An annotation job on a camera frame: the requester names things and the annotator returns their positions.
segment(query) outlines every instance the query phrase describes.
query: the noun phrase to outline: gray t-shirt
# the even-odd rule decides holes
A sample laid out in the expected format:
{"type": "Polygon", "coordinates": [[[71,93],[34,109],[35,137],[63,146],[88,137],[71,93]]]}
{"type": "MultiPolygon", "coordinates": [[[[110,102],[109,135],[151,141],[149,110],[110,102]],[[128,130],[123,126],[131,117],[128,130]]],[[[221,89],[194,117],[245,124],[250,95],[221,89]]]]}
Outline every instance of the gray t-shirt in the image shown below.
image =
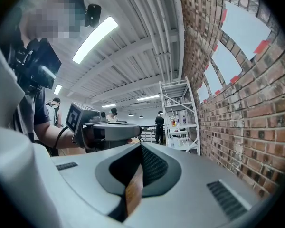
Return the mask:
{"type": "Polygon", "coordinates": [[[34,125],[49,122],[48,110],[45,105],[45,91],[36,97],[25,95],[18,105],[9,127],[21,132],[34,142],[34,125]]]}

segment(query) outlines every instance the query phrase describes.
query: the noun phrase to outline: vent grille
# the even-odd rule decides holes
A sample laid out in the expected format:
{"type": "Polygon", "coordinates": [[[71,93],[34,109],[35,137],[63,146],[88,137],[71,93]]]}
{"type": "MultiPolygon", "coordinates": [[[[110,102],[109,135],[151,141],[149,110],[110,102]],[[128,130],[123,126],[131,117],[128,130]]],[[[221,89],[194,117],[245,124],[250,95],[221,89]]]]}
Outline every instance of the vent grille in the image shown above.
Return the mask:
{"type": "Polygon", "coordinates": [[[230,220],[236,219],[247,211],[220,181],[209,183],[207,187],[230,220]]]}
{"type": "Polygon", "coordinates": [[[58,171],[61,171],[61,170],[65,170],[68,168],[75,167],[75,166],[77,166],[77,164],[75,162],[70,162],[67,164],[57,165],[56,167],[57,167],[58,171]]]}

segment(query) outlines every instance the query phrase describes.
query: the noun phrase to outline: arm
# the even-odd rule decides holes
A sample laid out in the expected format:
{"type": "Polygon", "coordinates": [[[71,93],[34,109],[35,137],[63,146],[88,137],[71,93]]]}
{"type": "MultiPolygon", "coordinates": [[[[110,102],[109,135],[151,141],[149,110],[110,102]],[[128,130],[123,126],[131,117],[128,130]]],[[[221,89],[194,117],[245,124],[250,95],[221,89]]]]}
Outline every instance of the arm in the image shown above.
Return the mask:
{"type": "MultiPolygon", "coordinates": [[[[34,131],[43,144],[48,147],[53,147],[61,129],[56,126],[50,125],[49,122],[46,122],[39,125],[35,125],[34,131]]],[[[79,147],[75,143],[72,143],[73,136],[74,135],[70,130],[65,130],[60,136],[56,148],[65,149],[79,147]]]]}
{"type": "Polygon", "coordinates": [[[59,109],[57,112],[57,127],[61,128],[61,117],[62,117],[62,113],[61,110],[59,109]]]}

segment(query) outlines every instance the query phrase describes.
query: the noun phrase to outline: black shirt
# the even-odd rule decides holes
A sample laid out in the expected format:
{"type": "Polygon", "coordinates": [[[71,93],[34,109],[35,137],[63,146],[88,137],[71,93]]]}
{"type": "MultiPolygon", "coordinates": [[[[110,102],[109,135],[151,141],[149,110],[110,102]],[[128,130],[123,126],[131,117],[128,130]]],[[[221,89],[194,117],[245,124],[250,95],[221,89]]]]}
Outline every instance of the black shirt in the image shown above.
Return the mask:
{"type": "Polygon", "coordinates": [[[161,117],[161,116],[156,117],[156,119],[155,119],[156,128],[162,128],[164,123],[165,123],[165,121],[164,121],[163,117],[161,117]]]}
{"type": "MultiPolygon", "coordinates": [[[[15,8],[0,28],[0,48],[9,64],[13,62],[16,50],[26,50],[19,29],[21,16],[21,9],[15,8]]],[[[45,106],[45,90],[42,88],[36,98],[32,95],[23,97],[9,127],[25,134],[34,142],[34,125],[49,121],[50,118],[45,106]]]]}

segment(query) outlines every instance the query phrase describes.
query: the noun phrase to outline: white paper on window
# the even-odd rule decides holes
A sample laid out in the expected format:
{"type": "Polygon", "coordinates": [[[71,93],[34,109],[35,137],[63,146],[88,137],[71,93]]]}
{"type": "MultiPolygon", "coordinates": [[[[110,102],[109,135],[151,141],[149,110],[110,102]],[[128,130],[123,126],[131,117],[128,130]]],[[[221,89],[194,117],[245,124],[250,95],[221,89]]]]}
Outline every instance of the white paper on window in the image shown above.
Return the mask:
{"type": "Polygon", "coordinates": [[[267,45],[270,28],[254,14],[230,2],[225,2],[226,16],[222,31],[231,37],[251,60],[267,45]]]}
{"type": "Polygon", "coordinates": [[[218,47],[213,53],[212,59],[218,66],[226,84],[234,83],[238,79],[242,68],[233,54],[220,41],[218,41],[218,47]]]}
{"type": "Polygon", "coordinates": [[[208,81],[210,91],[212,95],[218,95],[223,88],[222,84],[220,83],[219,77],[215,72],[213,65],[209,62],[205,70],[205,76],[208,81]]]}
{"type": "Polygon", "coordinates": [[[202,83],[201,87],[197,90],[199,95],[199,101],[202,103],[204,100],[209,98],[208,90],[206,88],[205,82],[202,83]]]}

